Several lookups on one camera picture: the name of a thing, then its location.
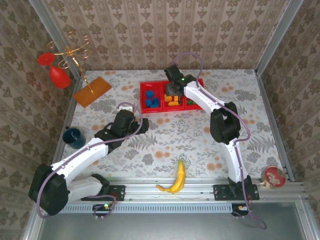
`table surface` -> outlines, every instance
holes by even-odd
[[[198,70],[183,70],[196,76]],[[166,80],[163,70],[88,71],[87,79],[104,78],[112,89],[83,108],[77,104],[72,127],[88,142],[106,124],[113,122],[117,105],[140,105],[140,82]],[[204,70],[204,87],[224,102],[234,102],[248,124],[250,140],[240,143],[244,165],[252,178],[260,178],[266,166],[282,168],[256,76],[252,69]],[[203,110],[148,113],[149,130],[125,140],[121,147],[91,164],[78,178],[93,173],[108,178],[172,178],[182,159],[189,178],[226,178],[228,168],[222,144],[210,134],[210,117]],[[240,137],[246,136],[241,126]],[[62,158],[75,150],[65,146]]]

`dark blue mug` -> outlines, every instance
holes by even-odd
[[[66,127],[62,140],[73,149],[80,149],[86,144],[86,138],[75,127]]]

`banana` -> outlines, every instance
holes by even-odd
[[[181,191],[181,189],[185,185],[185,181],[186,181],[185,165],[184,165],[184,162],[182,160],[179,160],[178,174],[177,174],[177,178],[175,180],[175,183],[169,188],[163,188],[160,185],[156,185],[156,187],[162,192],[168,192],[168,193],[175,194],[175,193]]]

